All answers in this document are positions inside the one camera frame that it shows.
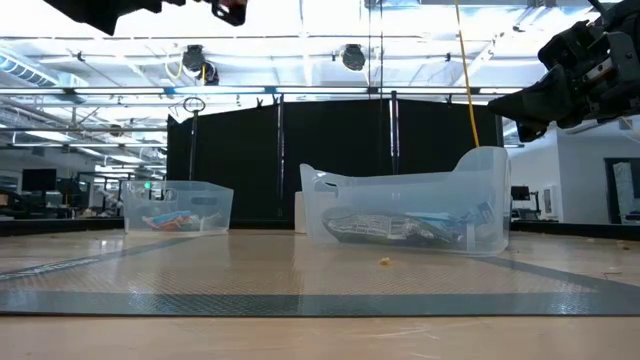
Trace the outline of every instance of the ceiling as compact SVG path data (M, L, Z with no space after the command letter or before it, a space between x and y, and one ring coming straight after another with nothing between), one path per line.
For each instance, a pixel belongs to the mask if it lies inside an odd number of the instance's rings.
M0 55L10 54L32 69L66 79L59 86L199 85L197 79L179 70L182 52L195 44L203 45L207 59L215 63L221 86L464 86L453 1L383 3L382 10L369 11L363 0L251 0L246 24L241 27L214 18L204 3L188 2L182 7L164 4L160 14L141 10L121 17L115 35L109 37L73 22L42 0L21 0L3 7ZM466 60L474 87L533 84L545 73L537 51L550 37L576 21L598 16L586 0L460 3ZM545 3L557 6L540 6ZM362 46L368 58L362 72L342 65L340 54L347 44ZM34 86L3 72L0 85ZM24 121L20 126L78 126L77 122L83 121L81 126L86 127L144 128L165 126L169 112L188 116L180 110L180 98L162 96L91 95L83 104L53 96L12 96L10 100L56 120L45 121L26 110L16 113L5 102L4 110L13 113L0 114L0 123L8 127L17 126L20 120ZM255 95L207 98L208 112L255 105ZM18 119L14 123L10 121L12 114ZM107 143L166 142L163 133L132 132L118 139L108 134L92 137Z

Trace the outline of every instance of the clear plastic bin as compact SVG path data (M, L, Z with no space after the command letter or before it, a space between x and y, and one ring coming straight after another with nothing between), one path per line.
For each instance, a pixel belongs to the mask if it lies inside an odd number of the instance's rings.
M356 178L302 164L300 175L307 233L315 242L467 255L507 247L511 181L504 148L473 149L450 173Z
M233 190L198 181L123 181L127 234L226 234Z

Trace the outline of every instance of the ceiling light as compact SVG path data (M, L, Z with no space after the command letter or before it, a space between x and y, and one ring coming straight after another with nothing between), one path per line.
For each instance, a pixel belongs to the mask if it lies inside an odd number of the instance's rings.
M105 180L107 181L107 183L118 183L118 182L120 182L120 180L116 180L116 179L94 178L93 179L93 183L94 184L104 184Z
M108 172L100 172L100 176L108 176L115 178L129 178L130 174L122 174L122 173L108 173Z
M514 125L511 128L507 129L507 130L503 130L502 131L502 135L503 136L509 136L511 134L517 133L518 132L518 126Z
M101 154L97 151L91 150L91 149L85 149L85 148L78 148L78 150L82 151L85 154L89 154L89 155L93 155L93 156L104 156L104 154Z
M364 87L279 87L276 92L280 94L364 94Z
M514 92L518 92L520 90L522 90L522 88L482 88L480 89L480 94L505 95L513 94Z
M125 155L109 155L110 158L117 160L117 161L121 161L121 162L126 162L129 164L140 164L145 162L142 159L139 159L137 157L133 157L133 156L125 156Z
M41 137L47 140L53 141L69 141L73 140L73 138L68 137L67 135L58 133L58 132L49 132L49 131L27 131L26 134Z
M112 144L112 143L79 144L79 143L74 143L74 144L69 144L69 146L71 146L71 147L84 147L84 148L89 148L89 147L106 148L106 147L118 147L118 146L120 146L120 144Z
M29 89L0 89L0 95L64 95L64 89L29 88Z
M120 136L120 137L111 137L109 139L112 143L117 143L117 144L131 144L131 143L136 143L136 140L133 138L130 138L128 136Z
M391 93L393 91L398 94L466 94L467 89L461 87L451 87L451 88L383 88L382 91L385 94Z
M125 147L165 147L167 144L161 143L136 143L136 144L125 144Z
M62 144L44 144L44 143L18 143L11 144L15 147L62 147Z
M487 100L472 100L473 105L482 105L487 106L489 102ZM454 100L451 102L452 104L462 104L469 105L469 100Z
M133 174L135 173L135 169L118 169L118 168L112 168L109 166L100 166L100 165L96 165L95 167L95 172L100 172L100 173L118 173L118 174Z
M260 94L264 87L235 87L235 86L187 86L174 88L176 94L206 95L206 94Z
M76 94L81 95L119 95L119 94L131 94L131 95L154 95L164 94L164 88L76 88L74 89Z

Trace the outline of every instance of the computer monitor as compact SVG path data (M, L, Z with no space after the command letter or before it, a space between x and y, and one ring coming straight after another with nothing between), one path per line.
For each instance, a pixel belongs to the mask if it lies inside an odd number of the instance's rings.
M56 185L56 169L22 170L22 191L53 191Z
M511 187L511 198L514 201L529 201L531 200L531 195L529 194L528 186L512 186Z

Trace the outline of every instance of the metal strip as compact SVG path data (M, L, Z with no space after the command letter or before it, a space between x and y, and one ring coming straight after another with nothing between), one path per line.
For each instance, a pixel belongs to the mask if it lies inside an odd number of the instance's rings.
M393 162L393 174L400 173L400 132L398 131L398 93L391 92L391 153Z
M126 256L139 255L139 254L147 253L150 251L160 250L160 249L168 248L171 246L179 245L194 239L196 238L170 239L170 240L158 242L155 244L137 246L137 247L124 249L120 251L114 251L106 254L86 256L86 257L81 257L81 258L76 258L71 260L65 260L57 263L50 263L50 264L18 269L18 270L12 270L8 272L0 273L0 282L9 281L9 280L18 279L18 278L31 277L31 276L42 276L52 272L67 270L67 269L75 268L78 266L86 266L86 265L95 264L103 261L123 258Z
M283 216L282 203L284 201L284 95L280 95L278 102L278 144L277 144L277 157L278 157L278 179L276 181L276 189L278 194L278 217Z
M584 287L588 287L599 292L606 292L612 290L624 291L626 293L631 293L634 296L637 296L640 299L640 287L633 286L629 284L623 284L616 281L611 280L603 280L594 278L587 275L574 274L567 271L560 271L555 269L546 268L543 266L527 264L523 262L518 262L510 259L503 259L498 257L486 257L486 258L473 258L476 261L481 261L487 264L492 264L496 266L500 266L503 268L523 271L530 274L543 276L550 279L556 279L560 281L570 282L572 284L581 285Z
M5 314L219 317L640 316L618 293L463 295L184 295L0 292Z

